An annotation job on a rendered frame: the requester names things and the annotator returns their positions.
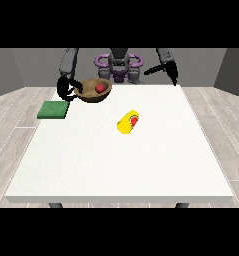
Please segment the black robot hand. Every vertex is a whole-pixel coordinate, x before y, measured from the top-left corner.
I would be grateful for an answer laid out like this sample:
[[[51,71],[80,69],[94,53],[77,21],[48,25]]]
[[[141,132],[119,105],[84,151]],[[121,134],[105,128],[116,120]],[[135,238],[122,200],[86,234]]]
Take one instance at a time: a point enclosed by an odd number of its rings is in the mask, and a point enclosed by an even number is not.
[[[149,68],[144,72],[145,75],[154,74],[158,71],[165,71],[169,78],[171,79],[173,85],[177,84],[178,79],[178,69],[174,61],[168,61],[165,64],[160,64],[155,67]]]
[[[76,96],[71,96],[73,90],[77,88],[80,93],[83,92],[83,85],[72,78],[68,79],[65,76],[61,76],[57,81],[57,94],[64,101],[73,101]]]

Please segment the brown wooden bowl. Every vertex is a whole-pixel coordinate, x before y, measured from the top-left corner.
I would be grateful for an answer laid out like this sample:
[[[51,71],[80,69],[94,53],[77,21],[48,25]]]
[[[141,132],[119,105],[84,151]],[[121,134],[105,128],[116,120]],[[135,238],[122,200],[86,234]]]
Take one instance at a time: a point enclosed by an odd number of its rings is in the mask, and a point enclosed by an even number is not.
[[[110,93],[112,84],[109,80],[103,78],[88,78],[81,81],[83,85],[83,91],[79,92],[78,88],[74,89],[75,95],[84,102],[87,103],[99,103],[103,101]],[[105,87],[105,91],[97,93],[95,87],[98,84],[102,84]]]

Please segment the green square pad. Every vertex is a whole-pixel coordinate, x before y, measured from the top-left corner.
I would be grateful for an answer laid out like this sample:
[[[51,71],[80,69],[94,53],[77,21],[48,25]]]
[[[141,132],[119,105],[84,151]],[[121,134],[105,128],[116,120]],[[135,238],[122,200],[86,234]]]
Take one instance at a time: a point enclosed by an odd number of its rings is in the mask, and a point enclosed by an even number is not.
[[[64,119],[69,103],[67,101],[45,101],[38,114],[38,119]]]

